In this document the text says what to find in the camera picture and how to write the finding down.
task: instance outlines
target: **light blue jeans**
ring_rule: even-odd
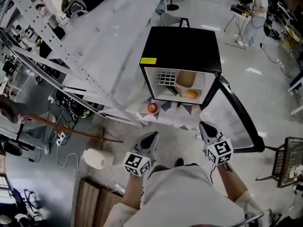
[[[255,44],[254,37],[259,29],[263,30],[265,20],[266,18],[255,15],[251,18],[251,21],[248,22],[243,33],[243,44]]]

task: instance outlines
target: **red apple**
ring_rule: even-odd
[[[147,110],[153,114],[153,113],[157,112],[158,106],[156,104],[148,104]]]

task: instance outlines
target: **black mini fridge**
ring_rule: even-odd
[[[201,120],[218,125],[235,153],[265,149],[253,121],[222,75],[214,31],[152,27],[140,67],[154,100],[199,105]]]

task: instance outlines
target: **open fridge door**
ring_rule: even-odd
[[[234,153],[262,152],[265,149],[250,116],[223,76],[215,79],[200,107],[202,121],[218,125],[231,140]]]

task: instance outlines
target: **wire rack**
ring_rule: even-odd
[[[178,74],[179,70],[159,68],[156,72],[155,81],[158,85],[177,87],[176,78]],[[204,76],[204,73],[197,72],[192,88],[203,89]]]

